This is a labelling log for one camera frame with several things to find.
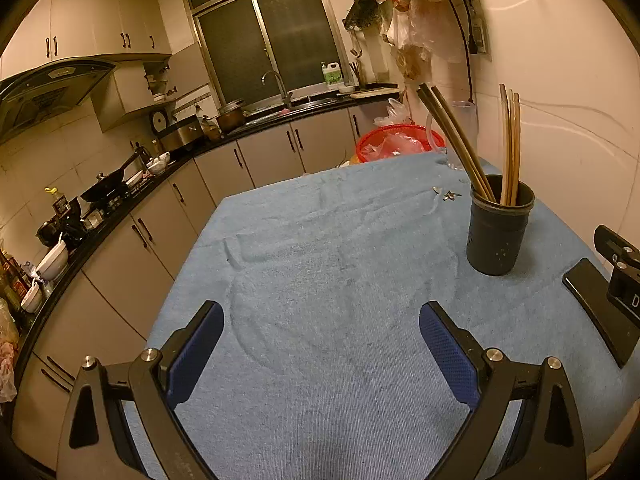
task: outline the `metal lid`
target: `metal lid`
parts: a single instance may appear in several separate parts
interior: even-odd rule
[[[231,112],[233,110],[237,110],[238,108],[242,108],[242,106],[244,106],[244,99],[237,99],[235,101],[231,101],[230,103],[220,108],[218,112],[222,115],[222,114]]]

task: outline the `faucet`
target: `faucet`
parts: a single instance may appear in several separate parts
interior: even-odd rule
[[[284,88],[284,82],[282,81],[280,72],[276,72],[275,70],[268,70],[262,76],[262,84],[266,84],[265,80],[269,74],[273,74],[273,76],[276,78],[276,83],[278,84],[278,88],[280,89],[280,97],[282,97],[282,102],[289,110],[291,110],[291,96],[293,95],[293,92],[287,92],[287,89]]]

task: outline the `black cup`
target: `black cup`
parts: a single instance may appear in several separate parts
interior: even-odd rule
[[[496,197],[502,191],[502,176],[487,175]],[[471,190],[471,221],[466,241],[466,259],[475,270],[502,276],[513,269],[536,196],[529,186],[518,183],[515,206],[489,202]]]

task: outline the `metal screw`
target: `metal screw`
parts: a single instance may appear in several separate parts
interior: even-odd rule
[[[497,348],[489,348],[486,351],[486,356],[489,358],[489,361],[493,361],[494,363],[502,361],[504,355]]]
[[[158,357],[158,350],[156,350],[155,348],[147,348],[142,351],[142,354],[140,354],[140,358],[147,363],[149,361],[153,361],[157,357]]]
[[[85,370],[91,370],[91,368],[93,368],[94,366],[95,357],[92,357],[91,355],[85,356],[82,360],[82,368],[84,368]]]
[[[559,370],[560,368],[562,368],[562,363],[560,362],[560,359],[558,359],[557,357],[550,357],[549,359],[546,360],[546,363],[549,365],[549,367],[553,368],[554,370]]]

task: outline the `frying pan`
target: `frying pan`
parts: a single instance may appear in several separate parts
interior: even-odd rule
[[[82,193],[82,195],[80,195],[82,200],[86,200],[87,202],[98,202],[98,200],[106,198],[111,191],[114,191],[120,184],[122,184],[124,170],[126,170],[127,166],[139,156],[140,152],[136,150],[133,155],[131,155],[120,168],[113,171],[113,173],[102,178],[100,178],[102,174],[98,175],[98,182],[93,184],[89,189]]]

